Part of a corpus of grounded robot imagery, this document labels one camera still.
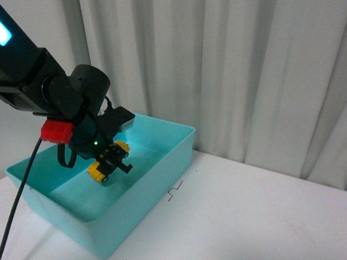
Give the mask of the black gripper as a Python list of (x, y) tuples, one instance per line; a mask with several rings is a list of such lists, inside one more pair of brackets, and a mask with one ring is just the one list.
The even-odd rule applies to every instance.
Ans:
[(78, 124), (74, 125), (73, 136), (69, 142), (69, 148), (84, 159), (97, 159), (116, 163), (126, 174), (132, 170), (131, 164), (125, 165), (122, 160), (127, 158), (127, 143), (123, 141), (113, 142), (112, 136), (106, 133), (106, 116), (111, 112), (110, 109), (99, 116), (93, 116), (89, 112), (83, 113)]

